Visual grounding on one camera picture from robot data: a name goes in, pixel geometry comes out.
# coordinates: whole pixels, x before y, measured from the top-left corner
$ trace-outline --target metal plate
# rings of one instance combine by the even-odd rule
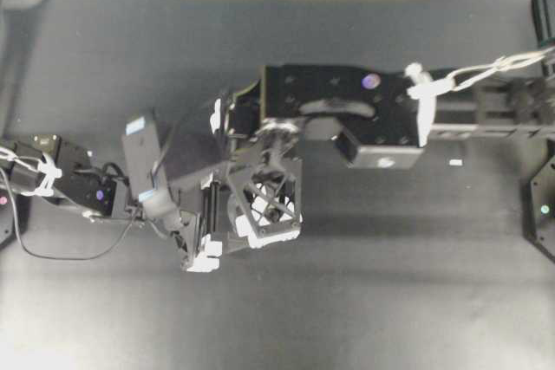
[[[530,189],[534,243],[555,261],[555,157],[532,179]]]

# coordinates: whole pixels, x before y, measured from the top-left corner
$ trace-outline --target robotic arm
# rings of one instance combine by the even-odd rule
[[[496,74],[554,53],[549,47],[431,73],[419,64],[397,74],[349,66],[266,66],[248,88],[216,100],[209,135],[180,133],[179,124],[164,134],[152,114],[133,117],[122,136],[128,178],[113,164],[92,167],[82,149],[55,136],[37,136],[31,146],[4,143],[11,153],[3,168],[14,191],[32,192],[91,219],[109,218],[116,182],[128,185],[132,222],[149,222],[170,237],[182,269],[208,272],[219,267],[224,252],[299,236],[299,140],[333,140],[346,164],[359,169],[408,169],[430,140],[553,140],[555,87],[541,77]],[[47,167],[29,174],[15,162],[27,155]],[[545,195],[551,194],[542,191],[542,201]],[[221,211],[228,227],[219,227]],[[536,226],[533,242],[554,253],[555,241],[541,238],[545,216]]]

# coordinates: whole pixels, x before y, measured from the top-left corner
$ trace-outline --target white zip tie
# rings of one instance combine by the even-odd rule
[[[22,192],[25,197],[52,197],[54,195],[54,181],[62,177],[62,170],[56,167],[54,160],[47,153],[42,153],[46,162],[38,161],[38,171],[44,174],[41,184],[34,191]]]
[[[505,73],[514,69],[529,67],[543,61],[553,53],[555,53],[555,46],[539,51],[524,52],[507,57],[502,56],[491,64],[456,69],[447,74],[445,78],[440,78],[439,80],[434,80],[429,73],[423,71],[421,64],[410,64],[405,69],[405,75],[410,77],[415,85],[407,89],[407,94],[413,100],[418,100],[416,124],[418,126],[419,146],[424,147],[428,143],[428,135],[432,131],[432,125],[434,124],[436,97],[438,95],[469,88],[476,82],[482,81],[496,73]],[[457,76],[478,71],[481,72],[457,85],[455,80]]]

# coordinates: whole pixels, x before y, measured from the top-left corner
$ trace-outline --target small white object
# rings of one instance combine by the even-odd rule
[[[149,198],[151,198],[153,194],[154,194],[154,190],[144,191],[137,196],[137,199],[139,200],[140,203],[142,203],[148,200]]]
[[[211,172],[210,175],[207,175],[200,180],[200,189],[204,190],[205,188],[208,188],[213,180],[214,180],[214,173]]]
[[[450,166],[462,166],[462,159],[450,159],[449,160]]]
[[[193,264],[187,268],[187,272],[208,273],[219,268],[218,257],[222,256],[222,242],[213,241],[210,235],[202,237],[200,241],[201,250],[194,258]]]
[[[416,125],[418,126],[418,145],[424,147],[428,143],[428,135],[432,131],[435,119],[436,95],[447,86],[442,83],[434,84],[432,76],[422,70],[418,62],[410,64],[405,69],[405,75],[410,77],[415,84],[416,90],[409,88],[408,95],[418,100],[418,114]]]
[[[395,165],[395,160],[389,156],[378,159],[378,168],[391,168]]]
[[[210,128],[212,129],[212,134],[215,134],[217,130],[220,128],[221,124],[221,107],[222,107],[222,100],[217,99],[214,102],[214,113],[210,116]]]
[[[127,123],[125,126],[125,134],[129,136],[130,134],[137,133],[140,130],[145,128],[146,121],[144,117],[140,117],[139,119],[135,119]]]

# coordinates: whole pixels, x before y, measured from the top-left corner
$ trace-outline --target black cable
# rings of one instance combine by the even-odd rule
[[[10,180],[8,179],[8,174],[6,173],[6,171],[3,168],[0,168],[0,176],[2,176],[2,180],[3,180],[4,185],[6,187],[6,191],[8,192],[8,197],[10,198],[11,209],[12,209],[13,214],[14,214],[14,228],[16,229],[17,241],[19,242],[19,245],[21,246],[22,250],[25,253],[27,253],[28,255],[33,256],[33,257],[38,257],[39,259],[63,260],[63,261],[86,261],[86,260],[95,260],[95,259],[98,259],[100,257],[103,257],[103,256],[107,255],[108,253],[110,253],[112,250],[114,250],[118,245],[120,245],[121,241],[123,241],[123,239],[125,238],[125,236],[129,232],[131,227],[133,227],[134,221],[139,215],[139,210],[135,209],[133,214],[131,215],[131,219],[129,220],[129,223],[127,224],[125,229],[123,229],[123,231],[118,236],[118,238],[115,240],[115,242],[110,247],[108,247],[107,249],[105,249],[104,251],[102,251],[102,252],[100,252],[96,255],[86,256],[86,257],[71,257],[71,256],[70,257],[60,257],[60,256],[39,255],[39,254],[36,254],[33,251],[27,249],[27,247],[23,243],[23,240],[21,239],[21,233],[20,233],[20,230],[19,230],[19,214],[17,212],[16,198],[14,196],[13,191],[11,190],[11,184],[10,184]]]
[[[115,175],[108,173],[110,168],[112,168],[112,170],[115,172]],[[101,181],[102,184],[104,184],[107,179],[112,179],[114,181],[120,181],[125,186],[129,187],[129,177],[127,177],[123,173],[123,170],[114,162],[107,162],[102,166],[102,169],[96,168],[94,166],[90,168],[76,168],[74,169],[74,173],[94,175]]]
[[[115,163],[115,162],[107,162],[102,166],[102,172],[108,174],[108,170],[112,168],[115,172],[115,175],[120,178],[125,178],[125,174],[123,173],[122,169]]]

